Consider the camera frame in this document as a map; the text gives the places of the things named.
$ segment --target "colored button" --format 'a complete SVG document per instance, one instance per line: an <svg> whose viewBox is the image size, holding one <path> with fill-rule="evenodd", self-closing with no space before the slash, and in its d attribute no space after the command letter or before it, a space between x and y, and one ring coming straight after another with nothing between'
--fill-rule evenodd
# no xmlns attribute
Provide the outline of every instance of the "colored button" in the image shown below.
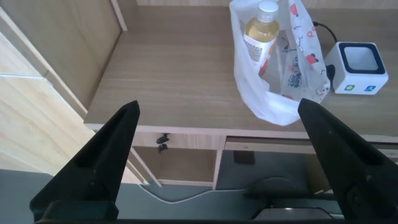
<svg viewBox="0 0 398 224"><path fill-rule="evenodd" d="M366 87L365 91L373 91L376 88L376 86L368 86Z"/></svg>
<svg viewBox="0 0 398 224"><path fill-rule="evenodd" d="M351 91L354 89L354 87L355 87L355 85L348 85L348 86L346 86L346 88L344 90Z"/></svg>

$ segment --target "wooden panel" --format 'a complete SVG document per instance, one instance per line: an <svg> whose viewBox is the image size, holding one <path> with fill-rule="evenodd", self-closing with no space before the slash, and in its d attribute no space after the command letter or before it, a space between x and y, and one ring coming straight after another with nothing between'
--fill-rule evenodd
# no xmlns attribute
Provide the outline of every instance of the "wooden panel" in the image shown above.
<svg viewBox="0 0 398 224"><path fill-rule="evenodd" d="M153 147L135 147L159 182L167 184L212 185L216 151L168 149L158 153Z"/></svg>
<svg viewBox="0 0 398 224"><path fill-rule="evenodd" d="M44 78L0 77L0 95L0 151L37 170L55 175L94 134Z"/></svg>
<svg viewBox="0 0 398 224"><path fill-rule="evenodd" d="M118 17L119 24L123 31L131 29L132 21L137 10L136 0L111 0L114 11Z"/></svg>
<svg viewBox="0 0 398 224"><path fill-rule="evenodd" d="M41 76L1 32L0 75Z"/></svg>
<svg viewBox="0 0 398 224"><path fill-rule="evenodd" d="M129 154L129 159L127 160L126 167L137 179L139 179L139 182L141 184L147 185L152 179L132 152L130 152Z"/></svg>
<svg viewBox="0 0 398 224"><path fill-rule="evenodd" d="M137 0L139 6L228 6L231 0Z"/></svg>
<svg viewBox="0 0 398 224"><path fill-rule="evenodd" d="M110 1L14 1L0 6L87 108L121 32Z"/></svg>
<svg viewBox="0 0 398 224"><path fill-rule="evenodd" d="M24 172L41 172L40 170L32 167L25 162L22 162L12 156L5 154L0 151L0 169L6 170L16 170L16 171L24 171Z"/></svg>
<svg viewBox="0 0 398 224"><path fill-rule="evenodd" d="M157 147L156 140L162 133L135 133L133 146ZM169 148L185 149L224 149L226 136L202 134L169 134L166 142Z"/></svg>
<svg viewBox="0 0 398 224"><path fill-rule="evenodd" d="M220 173L221 157L223 156L223 150L217 150L216 164L214 168L213 185L211 186L213 190L217 188L218 174Z"/></svg>
<svg viewBox="0 0 398 224"><path fill-rule="evenodd" d="M230 2L231 0L137 0L140 6L229 6ZM302 2L307 8L398 9L396 0L302 0Z"/></svg>
<svg viewBox="0 0 398 224"><path fill-rule="evenodd" d="M398 158L398 144L373 144L388 158ZM225 149L238 151L315 154L308 140L227 138Z"/></svg>
<svg viewBox="0 0 398 224"><path fill-rule="evenodd" d="M396 13L310 10L341 40L375 42L390 74L398 71L398 32L391 20ZM300 121L273 125L243 103L233 76L228 8L140 6L136 16L134 32L123 32L90 106L90 128L138 100L139 132L308 139ZM327 53L333 40L325 29L317 33ZM398 77L391 75L375 96L330 92L322 105L368 141L398 142L396 86Z"/></svg>
<svg viewBox="0 0 398 224"><path fill-rule="evenodd" d="M308 155L305 160L307 166L308 185L313 194L329 191L330 185L316 155Z"/></svg>
<svg viewBox="0 0 398 224"><path fill-rule="evenodd" d="M145 150L141 147L131 147L132 155L137 159L140 165L145 169L152 180L161 187L162 184L157 180L160 170L159 153L155 150Z"/></svg>
<svg viewBox="0 0 398 224"><path fill-rule="evenodd" d="M0 31L8 41L29 61L30 64L44 76L58 91L60 96L83 118L87 109L72 93L65 82L57 75L51 65L43 58L26 35L18 28L15 22L0 7Z"/></svg>

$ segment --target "cabinet door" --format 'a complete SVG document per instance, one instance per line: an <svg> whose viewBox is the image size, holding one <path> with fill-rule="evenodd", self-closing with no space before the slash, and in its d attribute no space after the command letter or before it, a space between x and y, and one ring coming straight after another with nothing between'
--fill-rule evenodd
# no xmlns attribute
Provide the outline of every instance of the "cabinet door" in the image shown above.
<svg viewBox="0 0 398 224"><path fill-rule="evenodd" d="M0 77L0 95L2 169L55 175L94 135L43 78ZM147 180L125 169L123 182Z"/></svg>

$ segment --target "black cable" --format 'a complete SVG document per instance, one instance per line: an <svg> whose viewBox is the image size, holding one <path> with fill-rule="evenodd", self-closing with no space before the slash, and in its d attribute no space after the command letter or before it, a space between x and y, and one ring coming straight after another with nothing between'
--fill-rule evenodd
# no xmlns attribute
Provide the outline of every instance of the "black cable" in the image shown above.
<svg viewBox="0 0 398 224"><path fill-rule="evenodd" d="M329 31L329 33L333 36L335 42L338 42L335 33L333 33L333 31L331 31L331 29L330 29L328 26L326 26L326 25L324 25L324 24L322 24L322 23L320 23L320 22L315 22L315 21L313 21L313 25L314 25L315 27L317 27L317 26L322 26L322 27L324 27L325 29L327 29L327 30Z"/></svg>

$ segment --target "bottle label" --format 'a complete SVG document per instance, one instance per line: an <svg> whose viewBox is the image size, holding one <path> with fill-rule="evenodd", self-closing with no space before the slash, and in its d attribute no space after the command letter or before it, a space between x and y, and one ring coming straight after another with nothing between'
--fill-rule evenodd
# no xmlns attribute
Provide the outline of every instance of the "bottle label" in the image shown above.
<svg viewBox="0 0 398 224"><path fill-rule="evenodd" d="M272 54L272 48L276 39L264 43L254 40L250 36L244 34L243 40L248 47L250 58L253 61L254 70L259 72L260 76L263 75L266 71L268 58Z"/></svg>

